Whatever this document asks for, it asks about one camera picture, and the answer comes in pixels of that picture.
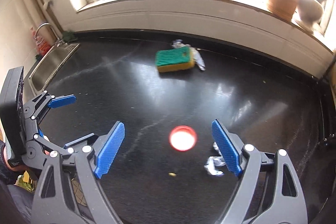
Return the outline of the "red jar lid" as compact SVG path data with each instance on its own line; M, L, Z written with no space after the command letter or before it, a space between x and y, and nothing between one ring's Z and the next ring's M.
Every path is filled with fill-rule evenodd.
M186 152L197 143L197 133L189 126L177 126L169 134L169 143L173 149Z

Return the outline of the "green yellow sponge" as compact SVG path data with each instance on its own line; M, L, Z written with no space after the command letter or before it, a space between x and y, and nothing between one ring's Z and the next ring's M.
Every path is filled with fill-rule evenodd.
M189 47L158 51L155 54L155 66L159 73L191 69L195 66Z

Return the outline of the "stainless steel sink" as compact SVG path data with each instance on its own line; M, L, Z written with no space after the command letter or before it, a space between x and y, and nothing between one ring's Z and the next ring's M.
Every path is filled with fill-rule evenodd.
M28 83L34 96L44 91L58 70L80 47L79 43L53 46L29 74Z

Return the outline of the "red dish soap bottle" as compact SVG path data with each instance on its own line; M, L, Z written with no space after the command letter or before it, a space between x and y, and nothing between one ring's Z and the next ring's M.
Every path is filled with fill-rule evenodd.
M37 35L36 31L31 28L34 42L37 46L38 53L43 57L51 49L50 44L40 35Z

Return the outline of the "dark green rag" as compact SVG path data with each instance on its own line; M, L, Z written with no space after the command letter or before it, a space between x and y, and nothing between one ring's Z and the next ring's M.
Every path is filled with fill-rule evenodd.
M76 41L76 36L74 34L73 31L69 30L69 31L63 31L62 32L62 40L63 42L65 43L71 43L71 42L74 42Z

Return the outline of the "white round jar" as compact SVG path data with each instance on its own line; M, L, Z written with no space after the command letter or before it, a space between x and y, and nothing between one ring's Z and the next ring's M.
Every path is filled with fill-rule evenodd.
M323 15L323 7L316 0L298 0L297 10L299 23L309 27L312 27Z

